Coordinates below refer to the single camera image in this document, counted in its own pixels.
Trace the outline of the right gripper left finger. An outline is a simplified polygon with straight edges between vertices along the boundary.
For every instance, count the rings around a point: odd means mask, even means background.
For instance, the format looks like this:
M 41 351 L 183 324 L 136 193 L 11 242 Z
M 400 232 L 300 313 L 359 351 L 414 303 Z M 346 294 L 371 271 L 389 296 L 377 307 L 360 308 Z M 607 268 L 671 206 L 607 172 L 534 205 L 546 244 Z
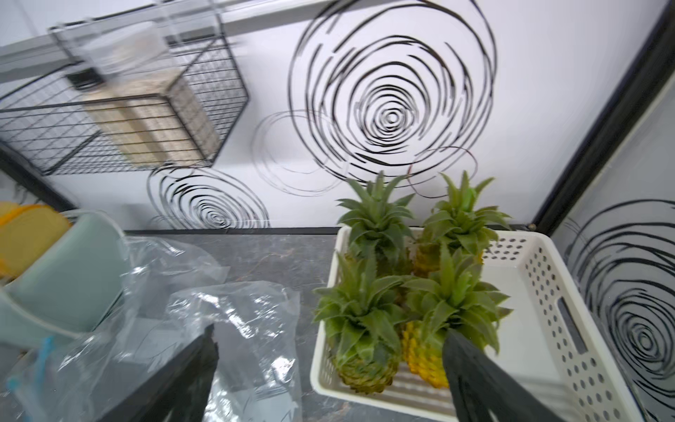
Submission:
M 101 421 L 201 421 L 219 360 L 214 325 L 174 356 Z

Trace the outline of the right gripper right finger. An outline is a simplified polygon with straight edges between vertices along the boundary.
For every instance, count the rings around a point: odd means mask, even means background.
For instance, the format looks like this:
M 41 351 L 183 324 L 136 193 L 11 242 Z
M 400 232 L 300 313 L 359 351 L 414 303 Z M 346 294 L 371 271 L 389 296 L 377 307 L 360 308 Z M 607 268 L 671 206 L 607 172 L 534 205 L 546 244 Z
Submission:
M 561 420 L 459 332 L 446 335 L 441 360 L 457 420 Z

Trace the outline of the clear zip-top bag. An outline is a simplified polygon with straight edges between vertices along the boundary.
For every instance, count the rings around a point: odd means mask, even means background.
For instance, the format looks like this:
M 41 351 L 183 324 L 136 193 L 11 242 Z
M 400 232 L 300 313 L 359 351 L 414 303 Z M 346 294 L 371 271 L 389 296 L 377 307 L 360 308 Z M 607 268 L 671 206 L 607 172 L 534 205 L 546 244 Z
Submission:
M 96 421 L 193 339 L 168 314 L 172 296 L 225 282 L 229 268 L 192 244 L 159 237 L 127 243 L 121 300 L 93 332 L 46 339 L 5 376 L 3 421 Z
M 300 421 L 295 290 L 270 281 L 224 283 L 173 294 L 165 310 L 189 339 L 212 328 L 218 363 L 204 421 Z

